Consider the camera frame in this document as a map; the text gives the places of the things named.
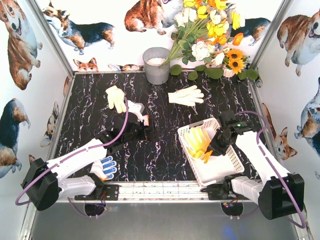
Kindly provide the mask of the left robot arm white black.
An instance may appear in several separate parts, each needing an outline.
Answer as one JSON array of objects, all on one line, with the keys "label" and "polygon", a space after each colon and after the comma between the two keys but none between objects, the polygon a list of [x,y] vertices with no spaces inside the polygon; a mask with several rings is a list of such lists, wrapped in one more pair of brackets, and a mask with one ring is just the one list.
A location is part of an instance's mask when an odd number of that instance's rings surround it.
[{"label": "left robot arm white black", "polygon": [[57,200],[91,196],[97,198],[111,175],[106,167],[114,167],[108,158],[124,145],[135,141],[153,141],[157,129],[148,115],[121,115],[113,126],[98,133],[84,146],[55,159],[33,160],[21,187],[38,211],[44,211]]}]

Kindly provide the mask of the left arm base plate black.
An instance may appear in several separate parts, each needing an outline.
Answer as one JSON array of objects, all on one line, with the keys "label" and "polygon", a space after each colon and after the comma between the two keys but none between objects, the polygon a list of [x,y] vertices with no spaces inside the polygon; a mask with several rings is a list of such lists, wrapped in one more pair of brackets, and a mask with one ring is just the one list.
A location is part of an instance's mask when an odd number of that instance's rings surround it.
[{"label": "left arm base plate black", "polygon": [[76,201],[117,201],[119,197],[118,184],[104,184],[103,186],[96,187],[89,195],[76,195]]}]

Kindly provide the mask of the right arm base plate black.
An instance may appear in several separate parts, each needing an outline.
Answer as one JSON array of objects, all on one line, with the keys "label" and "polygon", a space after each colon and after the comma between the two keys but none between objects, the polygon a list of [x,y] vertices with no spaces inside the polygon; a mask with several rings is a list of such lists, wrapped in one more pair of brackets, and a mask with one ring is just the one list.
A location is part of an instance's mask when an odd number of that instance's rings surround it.
[{"label": "right arm base plate black", "polygon": [[236,197],[239,200],[248,200],[248,198],[226,189],[222,183],[211,184],[201,191],[207,193],[209,200],[233,200]]}]

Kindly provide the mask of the yellow dotted white glove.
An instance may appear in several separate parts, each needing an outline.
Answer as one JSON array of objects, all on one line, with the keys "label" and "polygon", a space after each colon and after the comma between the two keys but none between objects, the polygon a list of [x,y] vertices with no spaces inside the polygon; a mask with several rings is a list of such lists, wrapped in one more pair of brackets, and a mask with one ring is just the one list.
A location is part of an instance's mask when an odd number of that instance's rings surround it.
[{"label": "yellow dotted white glove", "polygon": [[192,127],[184,135],[187,142],[187,151],[195,159],[201,159],[205,164],[208,163],[212,150],[208,150],[211,139],[206,130],[200,126]]}]

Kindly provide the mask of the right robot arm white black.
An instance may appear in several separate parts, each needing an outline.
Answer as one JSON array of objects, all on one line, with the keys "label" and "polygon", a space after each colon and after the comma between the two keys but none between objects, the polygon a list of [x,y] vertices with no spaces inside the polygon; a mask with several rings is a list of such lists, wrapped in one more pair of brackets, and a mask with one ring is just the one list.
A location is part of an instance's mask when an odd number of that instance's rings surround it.
[{"label": "right robot arm white black", "polygon": [[257,171],[261,182],[246,176],[233,176],[229,181],[232,192],[258,205],[268,220],[298,214],[303,222],[305,182],[298,173],[290,173],[269,152],[260,140],[261,130],[254,130],[249,121],[241,121],[232,110],[218,115],[217,129],[204,158],[226,156],[228,148],[236,145]]}]

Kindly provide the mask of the blue dotted glove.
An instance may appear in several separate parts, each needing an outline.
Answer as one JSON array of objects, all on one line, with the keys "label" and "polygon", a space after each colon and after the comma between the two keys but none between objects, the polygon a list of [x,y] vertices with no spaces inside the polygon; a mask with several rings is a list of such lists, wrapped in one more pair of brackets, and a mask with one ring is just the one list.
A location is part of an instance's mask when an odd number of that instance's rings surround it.
[{"label": "blue dotted glove", "polygon": [[149,116],[147,114],[142,116],[142,122],[144,126],[150,125]]},{"label": "blue dotted glove", "polygon": [[112,156],[107,156],[95,161],[89,172],[95,174],[102,182],[105,182],[112,180],[117,171],[117,162],[113,160]]}]

